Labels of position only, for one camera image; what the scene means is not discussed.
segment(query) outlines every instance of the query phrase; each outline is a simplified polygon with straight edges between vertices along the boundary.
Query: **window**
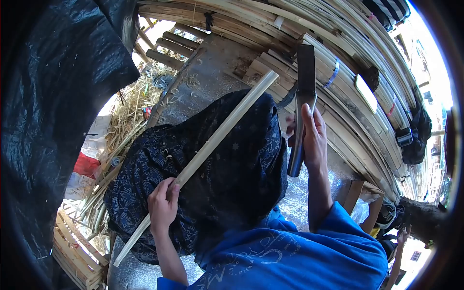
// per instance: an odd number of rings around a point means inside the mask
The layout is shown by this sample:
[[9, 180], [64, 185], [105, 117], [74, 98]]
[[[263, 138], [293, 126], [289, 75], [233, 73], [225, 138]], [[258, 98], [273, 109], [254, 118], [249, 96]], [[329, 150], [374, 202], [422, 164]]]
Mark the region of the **window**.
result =
[[417, 260], [419, 260], [420, 254], [421, 252], [414, 251], [414, 253], [412, 254], [411, 260], [417, 262]]

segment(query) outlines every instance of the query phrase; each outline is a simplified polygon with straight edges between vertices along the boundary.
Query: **black backpack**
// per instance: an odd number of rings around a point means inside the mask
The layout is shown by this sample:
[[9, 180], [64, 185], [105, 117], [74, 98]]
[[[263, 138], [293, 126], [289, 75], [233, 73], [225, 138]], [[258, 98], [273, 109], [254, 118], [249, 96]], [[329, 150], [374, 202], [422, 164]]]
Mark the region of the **black backpack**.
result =
[[416, 111], [412, 113], [412, 121], [409, 124], [412, 131], [412, 143], [403, 147], [403, 162], [417, 165], [424, 160], [425, 145], [432, 136], [432, 120], [417, 98]]

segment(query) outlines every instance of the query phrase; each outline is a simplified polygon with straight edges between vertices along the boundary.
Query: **blue plastic strap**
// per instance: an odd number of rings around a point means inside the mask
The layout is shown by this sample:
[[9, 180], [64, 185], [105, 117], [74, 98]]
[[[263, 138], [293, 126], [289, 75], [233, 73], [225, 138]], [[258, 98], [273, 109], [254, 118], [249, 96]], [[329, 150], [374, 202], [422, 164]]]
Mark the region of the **blue plastic strap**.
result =
[[323, 86], [323, 88], [328, 88], [330, 86], [330, 84], [334, 81], [335, 77], [337, 76], [339, 70], [340, 70], [340, 60], [336, 58], [334, 73], [330, 77], [329, 81]]

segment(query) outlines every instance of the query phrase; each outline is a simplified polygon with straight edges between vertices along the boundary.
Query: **cardboard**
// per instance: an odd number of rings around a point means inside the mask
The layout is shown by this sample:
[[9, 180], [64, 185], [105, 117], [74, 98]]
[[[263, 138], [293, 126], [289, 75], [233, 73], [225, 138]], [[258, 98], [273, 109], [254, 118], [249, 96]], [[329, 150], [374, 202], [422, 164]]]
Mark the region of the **cardboard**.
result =
[[351, 182], [348, 195], [343, 202], [343, 208], [348, 212], [348, 214], [351, 214], [359, 196], [361, 196], [361, 194], [365, 191], [380, 195], [378, 199], [369, 204], [369, 216], [362, 224], [359, 225], [364, 232], [369, 234], [374, 228], [377, 217], [379, 216], [379, 211], [382, 207], [385, 193], [367, 181], [354, 180]]

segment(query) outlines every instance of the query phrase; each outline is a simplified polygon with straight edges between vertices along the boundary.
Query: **tree trunk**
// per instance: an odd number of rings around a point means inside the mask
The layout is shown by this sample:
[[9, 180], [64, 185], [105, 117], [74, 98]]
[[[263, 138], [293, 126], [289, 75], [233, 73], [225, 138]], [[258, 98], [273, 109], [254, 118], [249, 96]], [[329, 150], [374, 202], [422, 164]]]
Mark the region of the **tree trunk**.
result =
[[435, 205], [410, 200], [404, 196], [401, 197], [400, 204], [405, 207], [404, 218], [407, 219], [409, 216], [409, 223], [412, 225], [411, 236], [426, 245], [430, 244], [430, 241], [436, 241], [446, 213]]

